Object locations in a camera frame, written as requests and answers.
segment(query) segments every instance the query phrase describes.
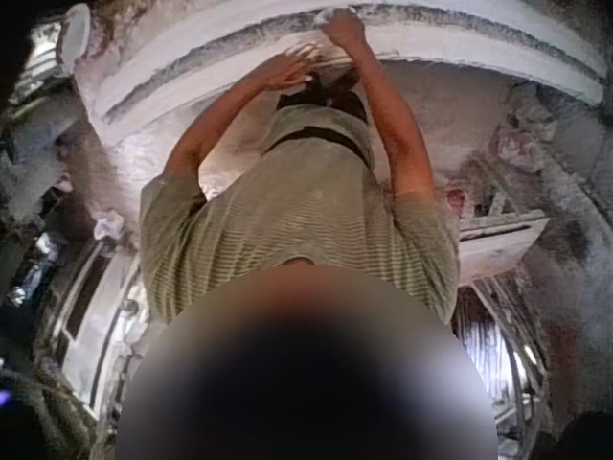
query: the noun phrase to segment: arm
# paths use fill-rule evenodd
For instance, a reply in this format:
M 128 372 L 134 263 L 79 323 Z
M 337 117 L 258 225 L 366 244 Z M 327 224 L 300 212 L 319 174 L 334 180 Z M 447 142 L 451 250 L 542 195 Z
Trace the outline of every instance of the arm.
M 239 80 L 207 107 L 181 136 L 164 168 L 164 173 L 193 176 L 228 126 L 263 90 L 285 89 L 308 79 L 312 49 L 272 57 Z
M 326 29 L 330 40 L 352 58 L 390 161 L 394 196 L 419 193 L 434 198 L 428 151 L 413 112 L 366 41 L 364 25 L 349 11 L 339 11 Z

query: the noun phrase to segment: hand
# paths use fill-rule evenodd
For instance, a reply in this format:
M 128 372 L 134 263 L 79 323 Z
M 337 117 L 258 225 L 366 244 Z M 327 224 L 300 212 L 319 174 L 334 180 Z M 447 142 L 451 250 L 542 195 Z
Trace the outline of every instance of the hand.
M 273 56 L 260 64 L 247 79 L 267 91 L 287 89 L 311 80 L 308 71 L 319 57 L 314 56 L 315 47 L 307 45 L 291 53 Z
M 324 26 L 324 32 L 332 43 L 349 55 L 360 47 L 368 46 L 364 24 L 349 10 L 335 11 L 329 24 Z

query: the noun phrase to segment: sleeve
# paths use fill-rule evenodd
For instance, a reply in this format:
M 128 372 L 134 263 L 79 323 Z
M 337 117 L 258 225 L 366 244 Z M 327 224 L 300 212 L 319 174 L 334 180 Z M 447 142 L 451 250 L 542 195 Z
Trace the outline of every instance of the sleeve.
M 168 266 L 169 255 L 189 235 L 193 217 L 206 205 L 195 177 L 162 174 L 141 192 L 140 253 L 150 297 L 154 281 Z
M 428 308 L 448 324 L 460 279 L 458 219 L 442 203 L 419 194 L 396 199 L 394 219 L 406 243 L 419 254 L 429 286 Z

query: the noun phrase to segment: green striped shirt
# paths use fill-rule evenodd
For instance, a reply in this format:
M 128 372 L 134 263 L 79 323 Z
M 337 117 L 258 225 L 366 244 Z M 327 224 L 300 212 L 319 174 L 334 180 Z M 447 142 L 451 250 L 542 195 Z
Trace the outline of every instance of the green striped shirt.
M 372 162 L 366 125 L 325 107 L 280 110 L 266 145 L 304 126 L 345 134 Z M 292 140 L 209 202 L 195 179 L 153 179 L 141 197 L 143 276 L 149 302 L 170 322 L 237 276 L 301 257 L 388 281 L 447 323 L 459 277 L 454 226 L 439 203 L 420 195 L 387 207 L 350 149 Z

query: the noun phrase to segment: light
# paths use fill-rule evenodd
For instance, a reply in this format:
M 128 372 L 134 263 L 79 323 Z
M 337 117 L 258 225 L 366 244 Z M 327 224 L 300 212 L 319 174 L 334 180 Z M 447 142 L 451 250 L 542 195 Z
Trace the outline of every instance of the light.
M 9 390 L 0 390 L 0 407 L 11 400 L 11 392 Z
M 534 356 L 532 349 L 528 345 L 524 345 L 524 351 L 526 352 L 526 355 L 528 355 L 530 361 L 532 361 L 533 364 L 536 365 L 536 357 Z

